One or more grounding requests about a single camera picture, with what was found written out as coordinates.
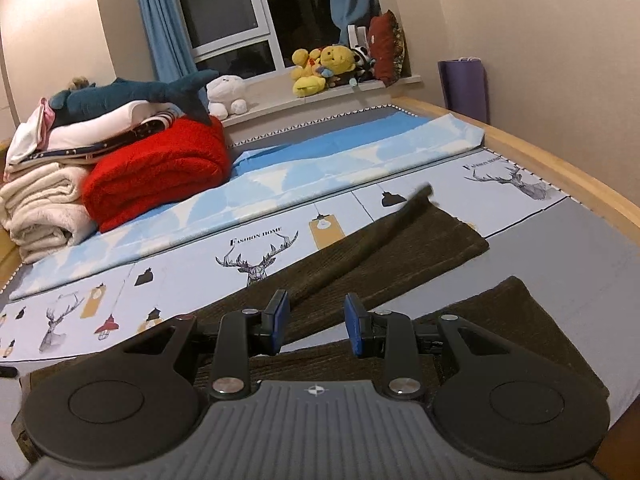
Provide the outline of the purple rolled mat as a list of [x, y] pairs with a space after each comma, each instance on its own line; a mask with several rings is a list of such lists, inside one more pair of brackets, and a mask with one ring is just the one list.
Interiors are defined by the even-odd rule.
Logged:
[[486, 70], [479, 58], [455, 58], [437, 63], [447, 110], [490, 123]]

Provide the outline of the blue cloud pattern quilt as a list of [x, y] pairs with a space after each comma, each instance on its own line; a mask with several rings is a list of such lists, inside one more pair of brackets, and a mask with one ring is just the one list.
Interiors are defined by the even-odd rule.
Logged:
[[40, 294], [313, 198], [471, 151], [483, 139], [482, 128], [451, 114], [430, 119], [395, 112], [303, 142], [247, 151], [229, 182], [33, 264], [10, 297]]

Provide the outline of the cream folded blanket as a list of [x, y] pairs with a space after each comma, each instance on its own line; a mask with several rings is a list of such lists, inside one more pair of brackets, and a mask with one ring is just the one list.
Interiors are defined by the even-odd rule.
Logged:
[[40, 166], [1, 187], [1, 225], [22, 263], [76, 246], [98, 227], [82, 199], [89, 170], [59, 162]]

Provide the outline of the white plush toy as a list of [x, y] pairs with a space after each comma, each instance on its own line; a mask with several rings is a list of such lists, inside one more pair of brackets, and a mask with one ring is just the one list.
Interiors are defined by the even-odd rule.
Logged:
[[220, 76], [206, 84], [208, 112], [219, 120], [248, 111], [245, 99], [246, 83], [235, 75]]

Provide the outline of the red folded blanket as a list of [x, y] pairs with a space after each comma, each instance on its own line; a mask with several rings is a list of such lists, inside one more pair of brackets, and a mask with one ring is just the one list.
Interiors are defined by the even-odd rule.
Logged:
[[226, 183], [231, 159], [222, 122], [186, 116], [167, 129], [101, 159], [82, 186], [82, 200], [102, 233], [142, 214]]

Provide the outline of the blue curtain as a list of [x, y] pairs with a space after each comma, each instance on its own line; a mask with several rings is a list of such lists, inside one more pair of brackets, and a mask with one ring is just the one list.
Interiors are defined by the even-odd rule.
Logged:
[[156, 78], [171, 82], [198, 69], [179, 0], [138, 0]]

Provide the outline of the white pink folded clothes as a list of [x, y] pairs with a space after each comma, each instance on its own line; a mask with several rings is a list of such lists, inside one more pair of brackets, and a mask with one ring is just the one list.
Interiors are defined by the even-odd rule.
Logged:
[[67, 126], [52, 125], [53, 110], [42, 102], [19, 125], [6, 151], [3, 179], [50, 162], [91, 165], [118, 148], [162, 132], [177, 118], [169, 104], [132, 101], [98, 118]]

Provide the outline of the white framed window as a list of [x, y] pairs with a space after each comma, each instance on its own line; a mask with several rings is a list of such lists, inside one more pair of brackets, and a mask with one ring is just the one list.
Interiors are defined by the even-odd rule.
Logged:
[[340, 40], [330, 0], [179, 0], [194, 63], [244, 79], [281, 73], [295, 50]]

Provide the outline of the teal shark plush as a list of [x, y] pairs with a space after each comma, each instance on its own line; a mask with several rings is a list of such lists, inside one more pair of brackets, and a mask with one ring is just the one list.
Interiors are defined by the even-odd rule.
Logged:
[[209, 125], [208, 108], [200, 98], [200, 91], [218, 75], [216, 70], [201, 70], [171, 82], [116, 78], [102, 87], [63, 90], [49, 100], [54, 113], [53, 127], [86, 122], [132, 101], [172, 104], [192, 120]]

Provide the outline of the yellow plush toy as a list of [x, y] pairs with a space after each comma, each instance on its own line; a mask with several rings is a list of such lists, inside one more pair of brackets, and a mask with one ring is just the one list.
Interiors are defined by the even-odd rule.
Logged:
[[356, 70], [354, 51], [341, 44], [311, 51], [297, 49], [292, 54], [292, 61], [292, 91], [296, 98], [321, 93], [335, 86], [341, 76], [351, 75]]

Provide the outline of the panda plush toy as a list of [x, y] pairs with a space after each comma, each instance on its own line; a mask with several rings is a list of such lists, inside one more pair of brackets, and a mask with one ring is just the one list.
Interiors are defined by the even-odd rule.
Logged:
[[375, 78], [374, 66], [375, 59], [369, 54], [365, 46], [355, 46], [352, 48], [356, 67], [352, 72], [352, 84], [361, 84], [362, 82]]

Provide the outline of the wooden bed frame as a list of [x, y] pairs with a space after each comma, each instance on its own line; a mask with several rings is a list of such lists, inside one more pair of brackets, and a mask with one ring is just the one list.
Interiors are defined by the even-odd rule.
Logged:
[[[295, 144], [413, 99], [253, 136]], [[471, 151], [13, 300], [1, 296], [7, 479], [607, 479], [639, 474], [639, 209], [471, 118]], [[222, 318], [285, 289], [252, 393], [208, 394]], [[424, 396], [382, 393], [344, 300], [407, 315]]]

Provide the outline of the dark red cushion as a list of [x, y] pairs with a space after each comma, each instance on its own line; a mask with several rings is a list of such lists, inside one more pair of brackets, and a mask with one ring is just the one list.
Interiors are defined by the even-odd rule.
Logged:
[[405, 63], [406, 44], [404, 32], [391, 10], [372, 18], [368, 29], [368, 44], [370, 57], [375, 60], [375, 78], [386, 87], [396, 84]]

